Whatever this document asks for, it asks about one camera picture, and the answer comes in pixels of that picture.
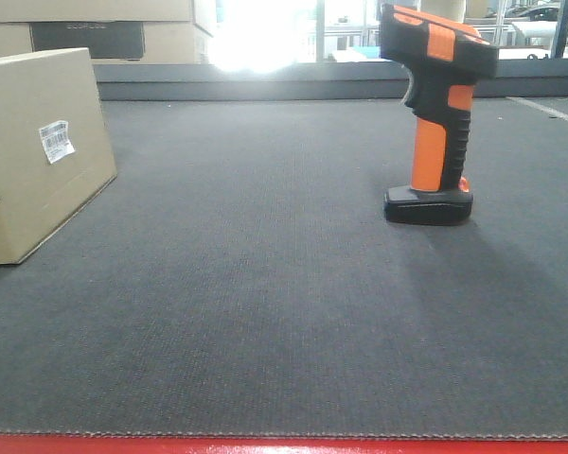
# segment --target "barcode label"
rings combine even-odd
[[[61,120],[39,129],[42,146],[50,164],[55,164],[75,151],[67,135],[68,126],[66,121]]]

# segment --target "handheld scanner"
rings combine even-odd
[[[383,5],[380,37],[381,56],[402,63],[411,74],[404,98],[417,116],[411,187],[458,188],[473,88],[478,79],[494,77],[497,47],[472,26],[388,4]]]

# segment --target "orange grip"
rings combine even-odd
[[[446,130],[442,125],[417,119],[417,139],[411,186],[419,191],[437,191],[442,181],[446,155]]]
[[[473,104],[472,85],[453,85],[448,92],[448,105],[453,109],[470,111]]]

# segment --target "barcode scanner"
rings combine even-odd
[[[498,48],[472,26],[385,4],[381,56],[410,72],[404,98],[417,116],[410,185],[390,188],[385,217],[392,222],[449,225],[466,220],[473,195],[462,176],[473,89],[496,73]]]

